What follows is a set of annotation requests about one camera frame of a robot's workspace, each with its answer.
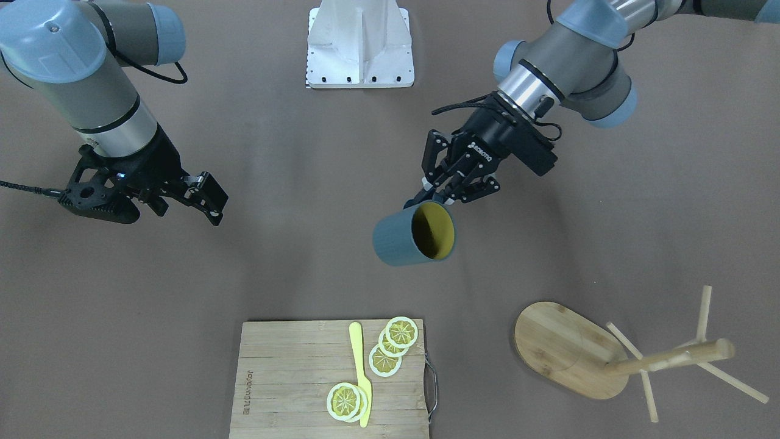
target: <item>wooden stand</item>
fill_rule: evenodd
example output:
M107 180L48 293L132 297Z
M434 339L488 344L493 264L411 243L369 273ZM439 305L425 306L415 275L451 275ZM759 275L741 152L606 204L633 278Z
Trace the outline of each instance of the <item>wooden stand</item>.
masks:
M553 302L537 302L525 308L515 324L515 345L520 357L541 375L594 399L612 398L626 387L629 375L640 374L653 422L658 411L648 372L698 365L749 396L766 404L769 397L709 362L730 359L734 345L724 338L707 341L707 317L712 287L704 287L697 336L670 351L643 356L612 323L607 328ZM622 345L636 357L628 359Z

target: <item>toy knife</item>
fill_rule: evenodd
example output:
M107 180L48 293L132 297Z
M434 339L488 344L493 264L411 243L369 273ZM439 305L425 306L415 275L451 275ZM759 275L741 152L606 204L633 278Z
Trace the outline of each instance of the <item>toy knife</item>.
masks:
M352 354L355 357L355 369L357 370L357 386L368 395L366 412L360 417L360 426L368 425L368 416L371 414L371 401L373 395L371 382L366 378L366 370L363 367L363 327L358 322L349 324L349 341L352 343Z

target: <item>black cable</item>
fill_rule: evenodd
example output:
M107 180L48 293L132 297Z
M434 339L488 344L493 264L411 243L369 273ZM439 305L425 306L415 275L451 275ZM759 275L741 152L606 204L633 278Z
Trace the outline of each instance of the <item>black cable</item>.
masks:
M489 98L490 95L491 94L488 93L486 95L480 96L479 98L469 99L468 101L466 101L466 103L471 104L471 103L474 103L474 102L481 102L481 101L484 101L485 99Z
M36 186L25 186L23 184L9 183L7 181L0 180L0 187L7 187L9 189L16 189L17 191L32 192L33 194L43 195L49 198L59 198L63 191L58 189L44 189Z
M552 19L552 9L551 9L552 0L547 0L547 19L550 20L550 24L553 24L555 21ZM622 52L626 50L627 48L631 47L633 44L634 38L636 37L636 34L631 34L631 39L629 40L626 45L618 49L618 52Z
M626 50L627 48L631 47L635 37L636 37L636 34L631 34L631 39L629 40L629 42L627 42L626 45L624 45L623 47L619 48L618 52L622 52L622 51Z
M661 12L661 4L659 3L660 1L661 0L655 0L655 12L653 12L653 19L650 20L650 22L648 24L645 24L644 26L642 26L642 28L648 27L651 24L655 23L655 20L658 20L658 14Z
M179 73L182 74L182 79L174 79L174 78L171 78L171 77L163 76L160 73L153 72L153 71L147 69L146 67L141 66L137 62L134 62L132 59L126 57L124 54L122 54L118 50L115 50L113 52L113 55L116 56L117 58L121 59L125 63L127 63L128 66L131 66L131 67L133 67L136 70L140 70L140 71L144 72L145 74L147 74L147 75L149 75L151 77L155 77L155 78L157 78L159 80L164 80L164 81L170 82L172 84L185 84L189 80L189 78L187 77L187 73L184 71L184 68L182 67L181 64L179 64L178 61L174 62L174 65L176 66L177 69L179 69Z
M563 137L563 128L561 128L561 126L558 125L557 123L545 123L545 122L539 122L539 121L535 120L534 121L534 125L536 125L537 127L555 127L555 128L558 128L558 136L557 137L547 137L547 136L545 136L547 138L547 140L549 140L549 141L557 141L557 140L560 140L561 137Z
M442 114L443 112L448 112L448 111L451 111L451 110L454 110L454 109L490 109L490 110L493 110L493 111L495 111L495 112L497 112L499 114L502 113L500 110L496 109L492 105L480 104L478 102L461 102L459 104L447 105L447 106L441 107L440 109L435 109L434 111L431 112L431 115L438 116L438 115Z
M550 20L550 24L553 24L555 21L552 19L551 3L552 0L547 0L547 19Z
M19 79L19 77L13 72L13 70L11 70L11 68L8 67L8 63L5 61L5 56L2 54L2 52L0 52L0 61L2 61L2 65L5 67L6 70L8 70L8 73L11 73L11 76L14 77L14 79L18 80L23 86L25 86L27 88L32 88L26 82L24 82L23 80Z

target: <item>toy lemon slice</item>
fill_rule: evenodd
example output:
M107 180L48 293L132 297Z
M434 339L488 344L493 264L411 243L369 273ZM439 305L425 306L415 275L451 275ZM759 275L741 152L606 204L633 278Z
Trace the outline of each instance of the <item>toy lemon slice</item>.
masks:
M368 365L379 377L391 377L392 375L395 375L395 373L398 372L399 367L401 367L401 357L388 357L379 349L379 344L371 349L368 358Z
M398 349L406 349L417 341L417 325L409 317L394 317L385 326L388 343Z
M390 344L390 340L387 339L385 336L387 332L385 330L382 330L382 332L379 333L379 349L388 357L398 358L404 356L408 351L409 348L397 348Z
M328 413L333 419L346 421L352 419L360 410L360 389L350 383L338 383L328 392Z
M363 417L363 414L366 412L366 409L368 409L368 395L366 392L361 389L360 387L357 388L358 393L360 393L360 410L357 411L357 414L344 422L346 423L354 423L360 420L360 418Z

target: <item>wooden rod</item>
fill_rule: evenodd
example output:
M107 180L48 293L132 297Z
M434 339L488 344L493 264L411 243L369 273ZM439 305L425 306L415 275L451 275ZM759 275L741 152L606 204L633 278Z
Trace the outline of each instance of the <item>wooden rod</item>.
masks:
M708 371L709 373L715 375L716 377L720 378L721 380L724 380L726 383L731 384L732 386L740 389L741 391L745 392L749 396L752 396L753 398L756 398L759 402L763 402L766 404L769 402L769 397L756 389L752 388L751 386L748 386L747 384L743 383L740 380L737 380L735 377L732 377L731 375L727 374L726 372L723 372L722 370L718 369L717 367L711 365L708 362L700 362L699 367L702 369Z
M655 408L655 397L653 397L653 388L650 387L650 375L647 371L641 370L642 387L644 387L644 398L647 400L647 410L650 412L650 422L658 422L658 410Z
M734 356L734 345L725 338L707 343L692 344L675 348L642 359L627 359L611 362L604 367L608 375L633 375L641 370L656 371L670 367L688 366L700 362L730 359Z
M621 343L623 343L623 346L626 346L626 349L629 350L633 354L633 356L637 357L638 359L642 359L644 355L642 355L642 352L639 352L639 349L636 348L636 346L631 343L631 340L629 340L625 335L623 335L622 332L618 329L617 326L615 326L614 323L608 322L607 323L607 329L612 331L612 333L615 335L615 337L620 340Z
M707 319L710 316L710 297L712 297L712 287L704 285L704 290L701 292L699 325L696 328L696 341L699 343L707 339Z

